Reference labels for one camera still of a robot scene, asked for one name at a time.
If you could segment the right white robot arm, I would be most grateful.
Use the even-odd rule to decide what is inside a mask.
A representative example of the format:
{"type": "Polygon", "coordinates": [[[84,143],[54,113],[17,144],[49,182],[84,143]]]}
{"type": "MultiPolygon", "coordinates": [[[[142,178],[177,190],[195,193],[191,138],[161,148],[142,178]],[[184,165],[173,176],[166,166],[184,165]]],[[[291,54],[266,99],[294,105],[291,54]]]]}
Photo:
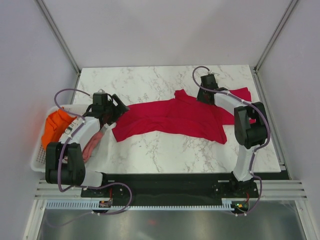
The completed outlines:
{"type": "Polygon", "coordinates": [[[238,157],[232,174],[235,181],[229,184],[229,191],[235,197],[247,191],[245,182],[254,177],[253,166],[256,151],[268,145],[271,137],[265,105],[250,102],[218,87],[215,75],[209,73],[200,77],[198,96],[200,100],[219,107],[234,117],[234,135],[239,144],[238,157]]]}

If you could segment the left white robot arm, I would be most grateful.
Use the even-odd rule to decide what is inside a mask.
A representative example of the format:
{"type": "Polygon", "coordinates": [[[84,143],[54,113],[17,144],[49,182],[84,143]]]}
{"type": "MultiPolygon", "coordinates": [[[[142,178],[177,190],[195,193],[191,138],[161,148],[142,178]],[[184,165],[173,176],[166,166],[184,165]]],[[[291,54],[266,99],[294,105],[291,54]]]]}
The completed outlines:
{"type": "Polygon", "coordinates": [[[83,151],[91,138],[100,133],[105,125],[114,124],[129,110],[116,94],[95,92],[92,104],[83,114],[73,113],[59,104],[56,105],[68,116],[75,116],[62,132],[58,140],[50,142],[45,149],[45,180],[57,184],[64,192],[62,185],[88,187],[99,197],[106,196],[110,185],[103,180],[103,173],[87,170],[83,151]]]}

